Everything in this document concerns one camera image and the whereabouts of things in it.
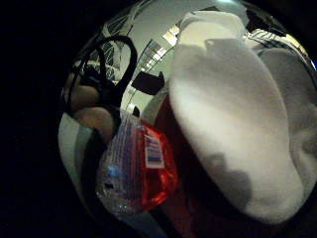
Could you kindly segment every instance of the white fabric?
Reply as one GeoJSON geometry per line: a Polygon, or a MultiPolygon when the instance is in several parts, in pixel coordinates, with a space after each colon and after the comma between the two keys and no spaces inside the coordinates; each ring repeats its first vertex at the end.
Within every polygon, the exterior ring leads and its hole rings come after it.
{"type": "Polygon", "coordinates": [[[316,182],[316,100],[308,91],[315,92],[299,60],[271,52],[262,61],[243,41],[245,32],[232,14],[187,14],[170,102],[224,195],[254,219],[275,224],[298,211],[316,182]]]}

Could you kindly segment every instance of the red object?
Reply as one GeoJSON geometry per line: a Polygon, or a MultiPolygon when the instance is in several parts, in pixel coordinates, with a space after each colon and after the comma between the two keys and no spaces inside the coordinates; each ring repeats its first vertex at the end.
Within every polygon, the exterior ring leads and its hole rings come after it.
{"type": "Polygon", "coordinates": [[[140,148],[145,148],[140,150],[142,209],[150,210],[175,192],[178,175],[172,149],[164,133],[144,121],[142,124],[146,128],[138,136],[140,148]]]}

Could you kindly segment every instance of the person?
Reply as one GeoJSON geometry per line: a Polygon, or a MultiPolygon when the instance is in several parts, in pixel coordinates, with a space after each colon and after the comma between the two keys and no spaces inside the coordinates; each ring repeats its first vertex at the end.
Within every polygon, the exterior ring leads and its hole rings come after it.
{"type": "MultiPolygon", "coordinates": [[[[317,98],[304,58],[235,15],[184,17],[169,82],[141,115],[173,148],[180,185],[160,208],[181,236],[271,237],[305,203],[317,98]]],[[[89,100],[78,96],[73,118],[107,144],[113,119],[92,91],[75,87],[89,100]]]]}

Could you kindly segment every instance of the black background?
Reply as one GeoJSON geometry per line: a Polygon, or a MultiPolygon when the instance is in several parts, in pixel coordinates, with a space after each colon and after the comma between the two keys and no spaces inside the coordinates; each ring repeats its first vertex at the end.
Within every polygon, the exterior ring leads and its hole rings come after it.
{"type": "MultiPolygon", "coordinates": [[[[2,5],[0,237],[98,237],[61,164],[58,96],[71,61],[97,28],[134,0],[10,1],[2,5]]],[[[253,1],[317,59],[308,1],[253,1]]],[[[132,237],[107,226],[106,237],[132,237]]],[[[312,232],[309,237],[317,237],[312,232]]]]}

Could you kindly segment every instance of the barcode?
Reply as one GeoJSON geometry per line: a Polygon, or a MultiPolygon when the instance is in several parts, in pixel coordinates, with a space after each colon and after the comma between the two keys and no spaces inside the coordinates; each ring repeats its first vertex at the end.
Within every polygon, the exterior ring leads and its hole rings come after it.
{"type": "Polygon", "coordinates": [[[157,138],[145,136],[146,141],[146,166],[152,169],[164,168],[160,141],[157,138]]]}

